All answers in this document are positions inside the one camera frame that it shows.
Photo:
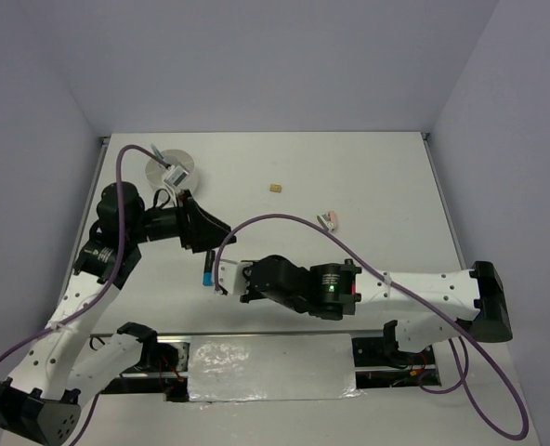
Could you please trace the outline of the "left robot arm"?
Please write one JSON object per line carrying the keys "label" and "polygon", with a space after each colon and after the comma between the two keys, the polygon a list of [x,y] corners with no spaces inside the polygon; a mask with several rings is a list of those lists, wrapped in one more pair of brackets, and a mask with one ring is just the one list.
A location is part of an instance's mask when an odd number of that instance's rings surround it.
{"label": "left robot arm", "polygon": [[173,200],[172,207],[147,208],[130,182],[103,190],[63,297],[43,332],[24,341],[27,355],[0,381],[1,429],[40,445],[62,445],[83,407],[116,376],[157,364],[156,331],[135,322],[119,327],[90,358],[79,355],[140,261],[141,244],[178,238],[182,248],[204,253],[225,242],[230,226],[206,213],[188,190]]}

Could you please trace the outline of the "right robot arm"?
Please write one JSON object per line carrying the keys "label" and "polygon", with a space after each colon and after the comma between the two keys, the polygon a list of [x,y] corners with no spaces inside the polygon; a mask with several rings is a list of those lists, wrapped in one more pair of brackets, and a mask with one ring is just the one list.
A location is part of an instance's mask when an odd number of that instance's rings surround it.
{"label": "right robot arm", "polygon": [[383,356],[392,363],[461,333],[487,344],[513,338],[504,286],[488,261],[449,273],[373,275],[350,259],[304,268],[267,256],[242,263],[236,275],[243,303],[267,299],[325,321],[370,310],[383,332]]}

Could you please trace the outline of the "black blue highlighter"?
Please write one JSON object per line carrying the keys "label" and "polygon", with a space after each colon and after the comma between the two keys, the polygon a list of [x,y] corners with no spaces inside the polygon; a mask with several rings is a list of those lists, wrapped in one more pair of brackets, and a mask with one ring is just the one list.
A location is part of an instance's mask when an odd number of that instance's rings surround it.
{"label": "black blue highlighter", "polygon": [[203,264],[203,286],[211,287],[213,285],[213,270],[216,259],[216,252],[208,250],[205,254]]}

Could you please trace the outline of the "white round divided container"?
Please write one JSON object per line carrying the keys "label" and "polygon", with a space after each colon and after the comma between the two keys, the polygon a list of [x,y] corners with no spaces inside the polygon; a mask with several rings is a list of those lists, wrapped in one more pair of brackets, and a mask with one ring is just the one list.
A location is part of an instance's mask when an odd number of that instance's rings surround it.
{"label": "white round divided container", "polygon": [[145,175],[150,186],[154,190],[168,187],[174,191],[195,192],[200,177],[193,158],[181,150],[158,151],[155,146],[152,148],[153,152],[159,155],[168,166],[165,167],[154,160],[148,161]]}

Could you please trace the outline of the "pink white stapler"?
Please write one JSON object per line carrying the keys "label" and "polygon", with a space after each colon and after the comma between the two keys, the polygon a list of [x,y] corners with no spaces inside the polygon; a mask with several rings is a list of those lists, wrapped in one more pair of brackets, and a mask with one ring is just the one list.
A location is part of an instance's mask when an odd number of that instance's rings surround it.
{"label": "pink white stapler", "polygon": [[317,221],[322,228],[328,232],[334,232],[337,229],[337,216],[335,211],[328,211],[317,215]]}

